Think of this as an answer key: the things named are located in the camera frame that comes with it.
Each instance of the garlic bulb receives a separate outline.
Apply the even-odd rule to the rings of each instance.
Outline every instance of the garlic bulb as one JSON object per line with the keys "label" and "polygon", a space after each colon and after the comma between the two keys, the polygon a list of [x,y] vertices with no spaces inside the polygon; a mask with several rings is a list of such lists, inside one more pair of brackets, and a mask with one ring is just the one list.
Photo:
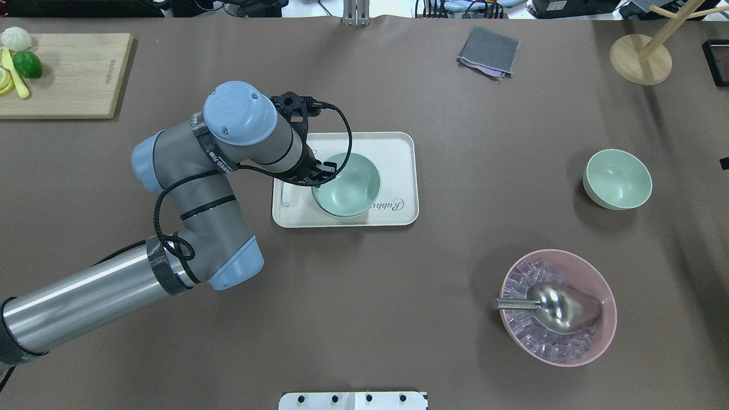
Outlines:
{"label": "garlic bulb", "polygon": [[20,27],[6,28],[0,39],[2,44],[13,51],[27,50],[33,42],[31,35]]}

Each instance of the wooden stand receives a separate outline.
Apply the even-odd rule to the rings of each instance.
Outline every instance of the wooden stand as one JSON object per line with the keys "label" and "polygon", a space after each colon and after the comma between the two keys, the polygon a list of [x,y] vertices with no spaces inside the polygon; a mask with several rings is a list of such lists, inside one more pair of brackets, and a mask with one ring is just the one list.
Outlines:
{"label": "wooden stand", "polygon": [[671,54],[663,43],[689,18],[696,18],[727,9],[696,12],[704,0],[688,0],[678,13],[667,12],[659,7],[650,9],[671,20],[651,38],[642,34],[629,34],[617,39],[610,47],[610,62],[618,74],[628,81],[640,85],[656,85],[671,73]]}

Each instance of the metal ice scoop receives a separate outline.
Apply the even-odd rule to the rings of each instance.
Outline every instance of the metal ice scoop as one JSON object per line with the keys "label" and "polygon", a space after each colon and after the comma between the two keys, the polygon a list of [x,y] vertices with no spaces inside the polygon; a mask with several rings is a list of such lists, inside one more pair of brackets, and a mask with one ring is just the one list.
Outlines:
{"label": "metal ice scoop", "polygon": [[527,299],[494,298],[491,308],[532,310],[539,323],[556,333],[589,328],[600,317],[600,302],[592,296],[556,283],[540,282],[526,291]]}

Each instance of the white bracket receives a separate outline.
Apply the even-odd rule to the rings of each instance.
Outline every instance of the white bracket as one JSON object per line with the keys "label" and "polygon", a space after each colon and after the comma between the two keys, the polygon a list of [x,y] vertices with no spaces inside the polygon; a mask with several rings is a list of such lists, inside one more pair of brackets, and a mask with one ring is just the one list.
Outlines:
{"label": "white bracket", "polygon": [[427,392],[287,393],[278,410],[428,410]]}
{"label": "white bracket", "polygon": [[370,0],[344,0],[342,23],[345,26],[369,26]]}

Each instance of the gray cloth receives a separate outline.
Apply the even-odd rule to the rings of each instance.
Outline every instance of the gray cloth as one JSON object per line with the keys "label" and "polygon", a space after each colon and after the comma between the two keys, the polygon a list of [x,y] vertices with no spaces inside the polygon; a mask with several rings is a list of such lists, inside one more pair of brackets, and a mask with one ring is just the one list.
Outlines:
{"label": "gray cloth", "polygon": [[483,27],[474,27],[457,60],[486,75],[502,79],[504,74],[514,74],[514,60],[520,43]]}

